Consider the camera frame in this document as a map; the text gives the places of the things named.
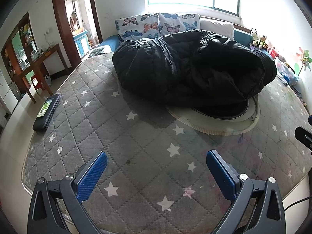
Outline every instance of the beige round mat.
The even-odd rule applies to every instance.
[[[238,135],[252,130],[259,121],[258,96],[249,99],[247,111],[235,119],[215,119],[191,108],[166,106],[168,112],[185,125],[202,133],[213,135]]]

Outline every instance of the wooden table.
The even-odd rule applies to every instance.
[[[62,64],[63,64],[67,74],[70,74],[69,69],[66,65],[66,62],[64,60],[63,54],[60,50],[60,45],[56,44],[56,45],[50,47],[44,53],[42,53],[36,60],[34,60],[34,61],[30,60],[29,61],[30,65],[24,71],[22,71],[22,73],[20,73],[18,75],[18,80],[22,81],[23,77],[25,77],[29,72],[31,72],[33,70],[35,72],[35,74],[38,76],[39,80],[41,80],[41,82],[43,83],[43,85],[46,88],[46,90],[48,91],[48,93],[50,95],[53,95],[53,92],[51,91],[49,85],[46,83],[46,80],[44,79],[44,77],[40,71],[40,64],[43,63],[43,61],[45,59],[47,59],[51,54],[53,54],[55,52],[57,52],[58,55],[60,56],[60,60],[62,61]],[[32,101],[34,103],[36,103],[36,100],[34,99],[32,94],[29,92],[29,90],[28,90],[27,86],[24,84],[24,82],[22,82],[22,85],[24,86],[24,90],[27,92],[27,94],[32,99]]]

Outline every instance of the window frame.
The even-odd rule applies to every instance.
[[[146,3],[147,6],[149,6],[149,5],[154,5],[154,4],[185,4],[185,5],[197,6],[197,7],[201,7],[201,8],[213,9],[213,10],[216,10],[216,11],[221,11],[221,12],[224,12],[224,13],[227,13],[227,14],[230,14],[230,15],[234,15],[234,16],[239,17],[239,14],[240,14],[240,2],[241,2],[241,0],[237,0],[237,11],[236,11],[236,13],[233,13],[233,12],[230,12],[230,11],[226,11],[226,10],[222,10],[222,9],[219,9],[219,8],[216,8],[216,7],[214,6],[215,0],[213,0],[213,6],[212,6],[212,7],[203,6],[203,5],[196,5],[196,4],[188,4],[188,3],[149,3],[149,0],[146,0],[146,2],[147,2],[147,3]]]

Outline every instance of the blue gripper pad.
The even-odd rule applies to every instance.
[[[104,152],[101,152],[93,165],[90,166],[81,181],[77,184],[77,199],[80,203],[89,198],[106,166],[107,156]]]
[[[232,202],[235,201],[237,196],[236,182],[233,181],[229,173],[226,171],[226,169],[230,168],[227,163],[225,163],[225,161],[215,150],[211,150],[207,153],[206,164],[214,179],[216,180],[224,198]]]

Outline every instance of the black sleeping bag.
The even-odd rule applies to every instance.
[[[124,89],[184,107],[244,102],[277,74],[261,51],[205,30],[128,40],[113,54],[113,64]]]

